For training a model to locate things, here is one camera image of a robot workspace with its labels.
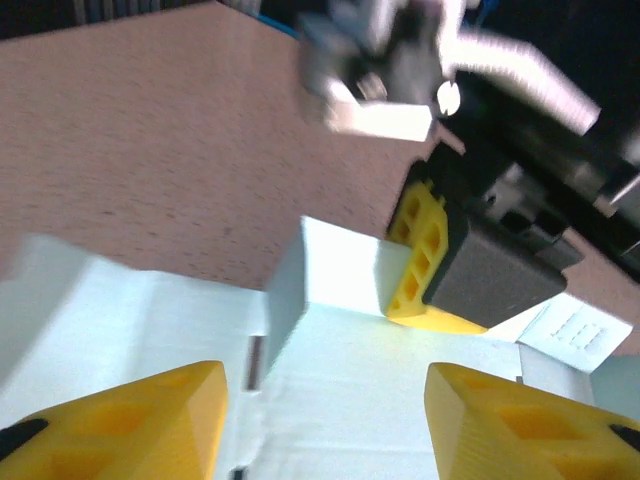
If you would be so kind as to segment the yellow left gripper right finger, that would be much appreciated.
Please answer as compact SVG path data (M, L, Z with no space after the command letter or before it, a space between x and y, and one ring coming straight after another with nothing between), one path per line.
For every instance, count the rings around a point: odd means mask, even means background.
M639 424L453 363L428 367L424 407L441 479L636 479Z

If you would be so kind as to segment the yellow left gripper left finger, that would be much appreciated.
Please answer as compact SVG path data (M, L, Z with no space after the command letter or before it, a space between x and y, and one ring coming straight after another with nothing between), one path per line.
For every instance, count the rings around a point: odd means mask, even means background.
M35 412L1 431L4 479L210 479L228 388L201 361Z

